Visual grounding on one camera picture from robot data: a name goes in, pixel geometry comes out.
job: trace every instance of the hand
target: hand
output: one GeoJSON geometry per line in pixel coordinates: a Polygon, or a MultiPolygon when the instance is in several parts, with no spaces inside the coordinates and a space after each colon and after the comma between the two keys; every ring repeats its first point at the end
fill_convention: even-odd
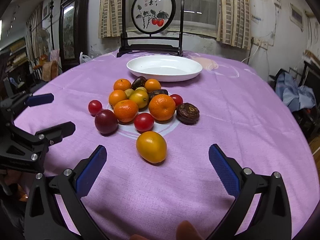
{"type": "Polygon", "coordinates": [[[18,183],[21,178],[21,175],[21,171],[7,170],[7,175],[4,176],[4,182],[8,186],[14,183],[18,183]]]}
{"type": "MultiPolygon", "coordinates": [[[[203,238],[199,235],[197,230],[189,221],[182,221],[177,228],[176,233],[177,240],[203,240],[203,238]]],[[[130,240],[148,240],[143,236],[133,235],[130,237],[130,240]]]]}

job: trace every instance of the plaid curtain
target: plaid curtain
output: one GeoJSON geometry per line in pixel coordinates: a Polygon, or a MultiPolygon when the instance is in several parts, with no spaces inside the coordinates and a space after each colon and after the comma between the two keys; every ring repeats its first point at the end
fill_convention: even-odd
{"type": "Polygon", "coordinates": [[[99,38],[117,37],[122,32],[122,0],[100,0],[99,38]]]}
{"type": "Polygon", "coordinates": [[[219,0],[217,41],[233,47],[250,49],[249,0],[219,0]]]}
{"type": "Polygon", "coordinates": [[[30,18],[26,22],[27,25],[27,36],[26,36],[26,45],[27,45],[27,54],[29,60],[34,60],[42,55],[42,49],[39,47],[38,42],[36,41],[36,33],[42,29],[42,6],[41,2],[37,8],[33,11],[30,18]],[[32,30],[32,40],[30,34],[30,26],[32,30]]]}

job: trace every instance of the purple tablecloth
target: purple tablecloth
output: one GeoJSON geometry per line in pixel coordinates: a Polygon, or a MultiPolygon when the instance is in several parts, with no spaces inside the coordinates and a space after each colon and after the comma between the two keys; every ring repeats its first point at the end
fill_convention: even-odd
{"type": "MultiPolygon", "coordinates": [[[[175,239],[183,220],[207,237],[234,200],[209,162],[213,143],[257,174],[282,174],[290,201],[292,236],[297,234],[319,201],[316,166],[289,109],[252,68],[234,60],[185,52],[185,57],[202,64],[203,71],[189,81],[162,86],[197,106],[200,120],[187,126],[174,119],[157,127],[167,141],[168,155],[162,165],[152,166],[137,154],[134,130],[120,128],[104,137],[88,113],[93,99],[108,106],[115,80],[135,79],[126,63],[146,53],[115,55],[100,56],[57,77],[37,92],[53,93],[54,102],[28,108],[15,121],[32,134],[59,123],[75,123],[75,133],[50,148],[44,163],[46,175],[74,168],[99,144],[106,147],[107,162],[82,200],[110,239],[127,239],[135,233],[150,239],[175,239]]],[[[24,177],[26,186],[30,177],[34,175],[24,177]]],[[[241,231],[248,226],[258,198],[241,231]]]]}

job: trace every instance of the fan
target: fan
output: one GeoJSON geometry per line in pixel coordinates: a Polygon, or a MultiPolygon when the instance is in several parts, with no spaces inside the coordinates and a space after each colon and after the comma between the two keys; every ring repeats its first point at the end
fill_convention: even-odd
{"type": "Polygon", "coordinates": [[[50,42],[50,35],[46,29],[40,29],[36,33],[36,41],[39,44],[40,49],[44,54],[49,53],[49,42],[50,42]]]}

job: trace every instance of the circular screen decoration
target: circular screen decoration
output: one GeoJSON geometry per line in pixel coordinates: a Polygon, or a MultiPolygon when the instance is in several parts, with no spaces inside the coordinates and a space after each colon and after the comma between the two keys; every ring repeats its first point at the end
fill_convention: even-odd
{"type": "Polygon", "coordinates": [[[175,0],[134,0],[131,7],[133,24],[146,34],[155,34],[166,29],[175,12],[175,0]]]}

